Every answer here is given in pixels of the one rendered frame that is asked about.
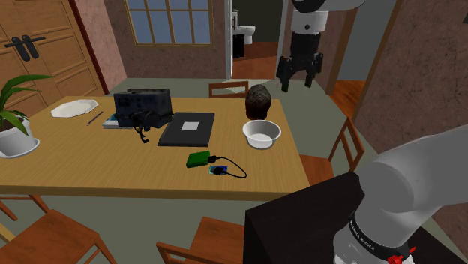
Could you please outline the green plant in white pot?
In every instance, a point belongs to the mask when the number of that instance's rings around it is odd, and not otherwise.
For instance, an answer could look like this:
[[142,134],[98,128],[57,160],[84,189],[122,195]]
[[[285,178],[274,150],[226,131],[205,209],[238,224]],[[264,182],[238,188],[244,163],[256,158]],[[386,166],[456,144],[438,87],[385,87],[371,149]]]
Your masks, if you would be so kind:
[[20,88],[28,81],[49,79],[43,74],[26,74],[9,79],[0,91],[0,158],[19,158],[34,151],[40,141],[32,136],[30,121],[19,110],[5,109],[7,100],[22,91],[39,92],[38,89]]

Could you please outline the black bin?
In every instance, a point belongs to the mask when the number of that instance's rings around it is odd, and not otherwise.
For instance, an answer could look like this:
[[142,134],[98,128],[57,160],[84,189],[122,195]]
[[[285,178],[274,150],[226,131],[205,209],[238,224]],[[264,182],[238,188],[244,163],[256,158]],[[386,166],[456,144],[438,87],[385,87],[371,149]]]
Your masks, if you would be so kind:
[[242,58],[245,55],[245,36],[243,34],[234,34],[232,36],[232,57],[234,59]]

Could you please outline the wooden chair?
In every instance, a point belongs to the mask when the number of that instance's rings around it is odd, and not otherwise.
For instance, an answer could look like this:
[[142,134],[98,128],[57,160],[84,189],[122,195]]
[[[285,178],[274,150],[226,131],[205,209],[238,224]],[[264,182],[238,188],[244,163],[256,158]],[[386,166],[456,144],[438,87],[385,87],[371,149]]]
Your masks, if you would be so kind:
[[[345,131],[349,131],[349,135],[352,139],[353,146],[356,150],[356,156],[353,157],[351,153],[350,144],[347,141]],[[300,154],[300,159],[304,171],[307,176],[309,185],[316,185],[320,182],[327,181],[334,177],[332,169],[332,158],[335,156],[338,145],[343,146],[343,150],[346,155],[346,160],[349,165],[348,172],[354,172],[365,153],[362,141],[359,138],[356,127],[353,124],[349,116],[346,117],[343,127],[340,129],[337,139],[331,149],[330,155],[327,158],[324,157],[313,157],[308,155]]]
[[0,224],[0,239],[6,242],[0,247],[0,264],[77,264],[92,248],[96,250],[84,264],[98,254],[103,254],[110,264],[117,264],[97,232],[49,209],[39,195],[0,196],[0,211],[15,221],[17,216],[3,200],[31,200],[44,216],[19,235]]
[[[215,89],[229,89],[244,87],[243,92],[229,93],[229,94],[213,94]],[[235,81],[235,82],[215,82],[208,85],[209,98],[245,98],[249,91],[248,81]]]
[[165,264],[243,264],[245,227],[203,217],[189,249],[158,242]]

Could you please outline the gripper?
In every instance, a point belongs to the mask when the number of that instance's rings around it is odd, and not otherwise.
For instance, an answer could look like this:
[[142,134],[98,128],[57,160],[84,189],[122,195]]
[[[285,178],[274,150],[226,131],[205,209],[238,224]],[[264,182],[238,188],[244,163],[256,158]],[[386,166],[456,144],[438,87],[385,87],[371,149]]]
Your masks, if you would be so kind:
[[276,77],[280,80],[281,90],[288,92],[290,78],[294,71],[306,70],[304,85],[311,87],[315,76],[322,71],[323,54],[318,52],[321,34],[292,33],[290,58],[281,56],[277,66]]

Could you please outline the wooden dining table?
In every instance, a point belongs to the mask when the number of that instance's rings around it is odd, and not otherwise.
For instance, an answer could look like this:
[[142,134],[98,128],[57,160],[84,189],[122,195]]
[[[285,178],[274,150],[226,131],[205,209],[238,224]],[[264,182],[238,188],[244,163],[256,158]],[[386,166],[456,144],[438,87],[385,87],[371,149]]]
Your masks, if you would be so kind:
[[215,114],[208,150],[227,167],[226,175],[212,175],[205,166],[187,168],[192,148],[158,146],[159,129],[146,134],[147,143],[133,130],[104,129],[114,101],[97,102],[96,109],[73,118],[53,118],[50,109],[33,115],[39,146],[23,157],[0,158],[0,194],[269,201],[308,186],[279,100],[273,100],[268,120],[282,134],[271,148],[257,150],[242,133],[242,99],[172,99],[176,112]]

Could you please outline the white octagonal plate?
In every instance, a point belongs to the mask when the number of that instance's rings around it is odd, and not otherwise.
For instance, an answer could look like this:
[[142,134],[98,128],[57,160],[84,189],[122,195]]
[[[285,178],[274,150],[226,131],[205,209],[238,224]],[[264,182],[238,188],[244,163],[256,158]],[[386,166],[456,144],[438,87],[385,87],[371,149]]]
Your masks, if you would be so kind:
[[73,118],[91,112],[98,106],[98,102],[92,99],[79,99],[67,103],[62,103],[50,113],[53,118]]

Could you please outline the dark pencil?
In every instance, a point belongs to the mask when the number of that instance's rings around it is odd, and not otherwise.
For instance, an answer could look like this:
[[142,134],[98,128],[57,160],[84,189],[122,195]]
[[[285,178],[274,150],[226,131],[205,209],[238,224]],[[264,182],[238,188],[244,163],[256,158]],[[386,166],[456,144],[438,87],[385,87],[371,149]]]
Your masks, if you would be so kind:
[[92,122],[94,122],[98,117],[100,117],[104,111],[100,111],[95,117],[93,117],[87,124],[86,126],[89,126]]

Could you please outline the white toilet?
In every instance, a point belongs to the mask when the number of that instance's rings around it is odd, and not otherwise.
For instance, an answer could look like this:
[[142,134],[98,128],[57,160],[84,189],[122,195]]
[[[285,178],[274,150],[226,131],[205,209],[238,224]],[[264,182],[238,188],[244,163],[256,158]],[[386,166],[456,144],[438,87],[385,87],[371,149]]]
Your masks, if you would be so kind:
[[232,12],[232,30],[234,35],[243,35],[244,44],[251,45],[253,43],[253,35],[256,27],[253,25],[239,25],[238,11]]

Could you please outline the green rectangular box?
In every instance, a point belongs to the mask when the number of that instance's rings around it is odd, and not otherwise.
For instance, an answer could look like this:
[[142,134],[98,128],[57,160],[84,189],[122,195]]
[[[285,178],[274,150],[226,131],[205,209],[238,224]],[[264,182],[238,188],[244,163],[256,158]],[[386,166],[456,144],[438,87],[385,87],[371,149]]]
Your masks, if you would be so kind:
[[189,154],[186,162],[187,168],[201,167],[209,163],[210,151],[200,151]]

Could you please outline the wooden double door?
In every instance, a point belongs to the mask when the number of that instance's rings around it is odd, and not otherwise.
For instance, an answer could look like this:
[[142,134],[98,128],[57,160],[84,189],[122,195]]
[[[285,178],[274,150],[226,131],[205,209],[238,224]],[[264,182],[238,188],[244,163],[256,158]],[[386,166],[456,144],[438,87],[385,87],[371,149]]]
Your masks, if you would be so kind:
[[[12,38],[36,39],[39,57],[24,61]],[[68,0],[0,0],[0,90],[23,74],[49,75],[24,82],[5,105],[28,117],[66,96],[102,96],[92,58]]]

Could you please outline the pale blue book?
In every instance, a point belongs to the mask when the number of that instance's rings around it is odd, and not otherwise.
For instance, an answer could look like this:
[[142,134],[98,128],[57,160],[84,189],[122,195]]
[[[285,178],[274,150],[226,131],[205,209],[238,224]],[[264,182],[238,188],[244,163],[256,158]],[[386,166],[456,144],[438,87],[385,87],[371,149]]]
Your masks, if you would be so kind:
[[112,114],[102,125],[104,129],[132,129],[132,127],[119,126],[116,114]]

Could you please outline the white bowl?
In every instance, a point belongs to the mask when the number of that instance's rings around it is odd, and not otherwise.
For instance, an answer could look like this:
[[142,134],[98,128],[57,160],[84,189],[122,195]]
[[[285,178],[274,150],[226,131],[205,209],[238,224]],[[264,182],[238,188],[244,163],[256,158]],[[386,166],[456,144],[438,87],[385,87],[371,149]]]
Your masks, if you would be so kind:
[[243,125],[242,133],[252,148],[269,149],[281,136],[282,131],[272,121],[253,120]]

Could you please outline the wood-framed window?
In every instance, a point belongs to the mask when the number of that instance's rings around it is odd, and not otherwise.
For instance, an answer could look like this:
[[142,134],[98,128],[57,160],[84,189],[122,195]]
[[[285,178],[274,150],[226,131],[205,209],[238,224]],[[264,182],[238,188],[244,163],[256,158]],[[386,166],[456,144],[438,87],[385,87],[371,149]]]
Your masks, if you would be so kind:
[[124,0],[138,46],[211,47],[212,0]]

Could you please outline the black laptop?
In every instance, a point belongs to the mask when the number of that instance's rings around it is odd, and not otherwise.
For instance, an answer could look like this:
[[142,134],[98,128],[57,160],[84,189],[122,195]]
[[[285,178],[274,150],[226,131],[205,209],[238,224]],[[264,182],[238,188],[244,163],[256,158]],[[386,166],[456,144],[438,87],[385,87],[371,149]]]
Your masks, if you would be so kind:
[[214,119],[213,112],[176,112],[157,145],[208,147]]

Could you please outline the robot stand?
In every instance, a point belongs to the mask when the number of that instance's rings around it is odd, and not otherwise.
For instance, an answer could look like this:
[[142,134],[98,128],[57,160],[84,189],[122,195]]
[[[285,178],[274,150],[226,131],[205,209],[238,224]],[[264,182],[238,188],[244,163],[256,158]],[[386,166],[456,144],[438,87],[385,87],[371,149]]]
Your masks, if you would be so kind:
[[352,215],[372,241],[415,248],[415,264],[466,264],[422,229],[428,212],[384,211],[373,182],[348,172],[247,210],[243,264],[334,264],[335,254],[364,251],[351,233]]

